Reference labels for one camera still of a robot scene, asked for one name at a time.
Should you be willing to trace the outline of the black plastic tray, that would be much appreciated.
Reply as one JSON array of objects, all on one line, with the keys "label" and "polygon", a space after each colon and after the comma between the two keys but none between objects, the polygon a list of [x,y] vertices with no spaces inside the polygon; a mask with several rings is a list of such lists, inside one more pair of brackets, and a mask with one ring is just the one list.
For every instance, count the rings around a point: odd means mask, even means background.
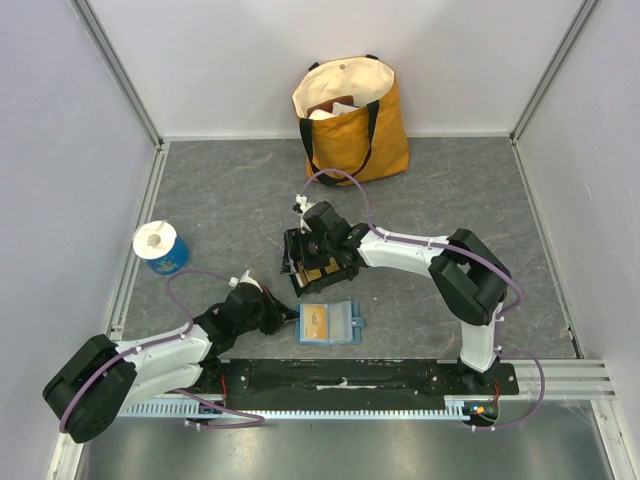
[{"label": "black plastic tray", "polygon": [[324,253],[330,254],[339,265],[339,269],[330,273],[326,277],[313,281],[306,287],[297,284],[295,274],[287,275],[293,285],[297,297],[310,293],[320,293],[323,289],[341,281],[351,281],[359,273],[361,262],[356,252],[352,249],[341,247],[329,241],[327,236],[303,232],[300,228],[289,229],[284,232],[284,242],[286,239],[295,239],[299,245],[299,261],[306,268],[310,268],[310,254]]}]

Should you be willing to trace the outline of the teal leather card holder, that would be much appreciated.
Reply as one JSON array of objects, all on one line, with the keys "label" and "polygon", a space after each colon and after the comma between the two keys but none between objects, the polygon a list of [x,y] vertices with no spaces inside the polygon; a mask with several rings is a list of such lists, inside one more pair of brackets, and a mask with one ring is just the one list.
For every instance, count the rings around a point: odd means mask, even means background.
[{"label": "teal leather card holder", "polygon": [[327,306],[329,340],[326,342],[304,342],[300,336],[300,304],[297,306],[299,320],[295,323],[295,336],[301,344],[310,345],[353,345],[361,343],[361,330],[366,320],[360,314],[358,302],[350,300],[321,304]]}]

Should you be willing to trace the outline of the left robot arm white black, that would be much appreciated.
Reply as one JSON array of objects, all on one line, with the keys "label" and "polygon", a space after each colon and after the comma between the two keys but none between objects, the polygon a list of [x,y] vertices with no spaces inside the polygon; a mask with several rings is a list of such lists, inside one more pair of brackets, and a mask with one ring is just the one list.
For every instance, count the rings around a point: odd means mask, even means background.
[{"label": "left robot arm white black", "polygon": [[254,330],[273,335],[297,318],[269,290],[241,282],[224,301],[166,334],[124,342],[104,334],[89,338],[42,397],[61,431],[85,443],[129,407],[157,395],[191,387],[212,391],[220,380],[219,356],[239,336]]}]

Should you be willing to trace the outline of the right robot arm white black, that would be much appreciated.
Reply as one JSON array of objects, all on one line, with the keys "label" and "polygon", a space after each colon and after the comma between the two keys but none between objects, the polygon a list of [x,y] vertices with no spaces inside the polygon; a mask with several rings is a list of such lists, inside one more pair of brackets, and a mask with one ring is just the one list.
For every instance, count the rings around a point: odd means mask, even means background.
[{"label": "right robot arm white black", "polygon": [[511,274],[471,231],[420,237],[351,225],[326,202],[299,195],[299,226],[284,233],[281,270],[297,296],[353,280],[364,268],[390,268],[431,279],[449,311],[460,320],[458,381],[477,394],[489,387],[499,365],[496,323]]}]

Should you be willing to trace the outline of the blue patterned cup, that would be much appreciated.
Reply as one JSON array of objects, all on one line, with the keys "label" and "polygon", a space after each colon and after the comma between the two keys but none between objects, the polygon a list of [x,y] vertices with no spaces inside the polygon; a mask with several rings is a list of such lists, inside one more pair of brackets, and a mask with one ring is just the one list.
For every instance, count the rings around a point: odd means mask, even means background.
[{"label": "blue patterned cup", "polygon": [[181,236],[177,236],[174,245],[166,254],[157,259],[145,260],[145,263],[156,274],[172,275],[180,271],[188,260],[188,246]]}]

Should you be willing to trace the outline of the white items in bag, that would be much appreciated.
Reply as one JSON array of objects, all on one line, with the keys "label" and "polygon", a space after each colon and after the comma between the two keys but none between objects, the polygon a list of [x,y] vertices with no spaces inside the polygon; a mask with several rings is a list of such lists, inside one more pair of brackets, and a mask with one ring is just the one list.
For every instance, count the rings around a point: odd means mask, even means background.
[{"label": "white items in bag", "polygon": [[322,104],[314,107],[308,114],[310,120],[327,120],[336,118],[353,111],[357,111],[358,107],[354,105],[347,105],[340,102],[332,102],[330,104]]}]

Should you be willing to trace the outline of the orange tote bag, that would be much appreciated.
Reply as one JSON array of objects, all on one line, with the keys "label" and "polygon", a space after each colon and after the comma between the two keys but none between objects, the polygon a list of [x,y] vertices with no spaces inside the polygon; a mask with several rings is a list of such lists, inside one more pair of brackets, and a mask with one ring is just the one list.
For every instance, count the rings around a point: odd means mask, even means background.
[{"label": "orange tote bag", "polygon": [[[310,120],[309,108],[351,95],[357,111]],[[327,186],[346,186],[404,172],[410,152],[395,71],[373,55],[314,63],[292,94],[307,157],[306,174]]]}]

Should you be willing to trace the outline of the white toilet paper roll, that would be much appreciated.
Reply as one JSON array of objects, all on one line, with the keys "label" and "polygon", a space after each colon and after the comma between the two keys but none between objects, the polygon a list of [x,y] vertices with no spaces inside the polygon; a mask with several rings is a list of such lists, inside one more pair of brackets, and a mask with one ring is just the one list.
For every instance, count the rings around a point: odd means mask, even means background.
[{"label": "white toilet paper roll", "polygon": [[133,235],[133,251],[142,260],[159,259],[171,251],[177,236],[176,229],[166,220],[146,223]]}]

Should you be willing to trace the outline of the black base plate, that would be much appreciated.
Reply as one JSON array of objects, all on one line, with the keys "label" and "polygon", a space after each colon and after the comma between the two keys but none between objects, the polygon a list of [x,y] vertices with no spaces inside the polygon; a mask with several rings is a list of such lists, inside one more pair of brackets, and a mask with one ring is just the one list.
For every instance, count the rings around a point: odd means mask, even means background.
[{"label": "black base plate", "polygon": [[446,396],[516,396],[513,365],[474,374],[427,359],[231,359],[206,362],[188,390],[238,410],[440,409]]}]

